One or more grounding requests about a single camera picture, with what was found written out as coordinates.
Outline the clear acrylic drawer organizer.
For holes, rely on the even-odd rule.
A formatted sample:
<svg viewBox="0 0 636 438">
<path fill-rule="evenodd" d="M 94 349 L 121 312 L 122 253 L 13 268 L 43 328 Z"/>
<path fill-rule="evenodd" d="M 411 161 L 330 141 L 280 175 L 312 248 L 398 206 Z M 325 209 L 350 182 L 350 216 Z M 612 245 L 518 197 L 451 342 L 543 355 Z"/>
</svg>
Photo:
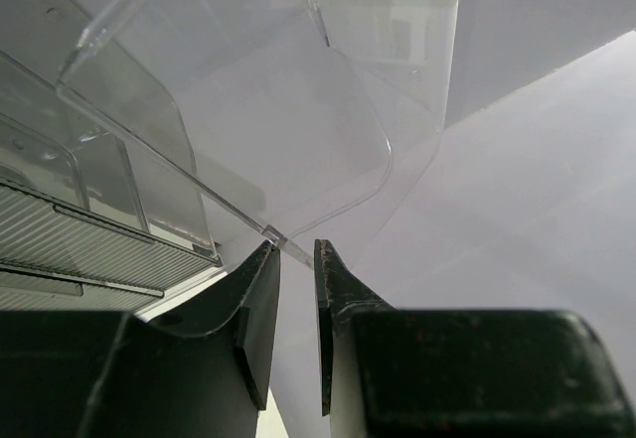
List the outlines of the clear acrylic drawer organizer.
<svg viewBox="0 0 636 438">
<path fill-rule="evenodd" d="M 1 305 L 356 261 L 432 163 L 459 0 L 1 0 Z"/>
</svg>

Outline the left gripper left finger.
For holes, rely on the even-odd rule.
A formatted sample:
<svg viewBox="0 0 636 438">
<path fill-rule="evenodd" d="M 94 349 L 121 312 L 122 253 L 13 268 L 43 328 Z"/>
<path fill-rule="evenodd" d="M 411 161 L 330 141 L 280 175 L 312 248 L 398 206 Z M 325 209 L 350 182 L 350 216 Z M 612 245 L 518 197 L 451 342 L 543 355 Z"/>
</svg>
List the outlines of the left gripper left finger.
<svg viewBox="0 0 636 438">
<path fill-rule="evenodd" d="M 5 437 L 252 437 L 265 408 L 280 252 L 151 321 L 128 312 L 1 316 Z"/>
</svg>

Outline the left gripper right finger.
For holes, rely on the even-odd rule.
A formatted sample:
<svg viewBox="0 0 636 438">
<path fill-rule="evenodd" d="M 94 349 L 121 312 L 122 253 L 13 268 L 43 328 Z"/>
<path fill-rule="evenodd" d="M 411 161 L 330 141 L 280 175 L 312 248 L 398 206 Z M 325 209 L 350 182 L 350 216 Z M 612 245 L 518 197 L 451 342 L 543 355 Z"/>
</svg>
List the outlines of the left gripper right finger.
<svg viewBox="0 0 636 438">
<path fill-rule="evenodd" d="M 390 305 L 314 243 L 322 413 L 334 437 L 631 437 L 595 331 L 563 310 Z"/>
</svg>

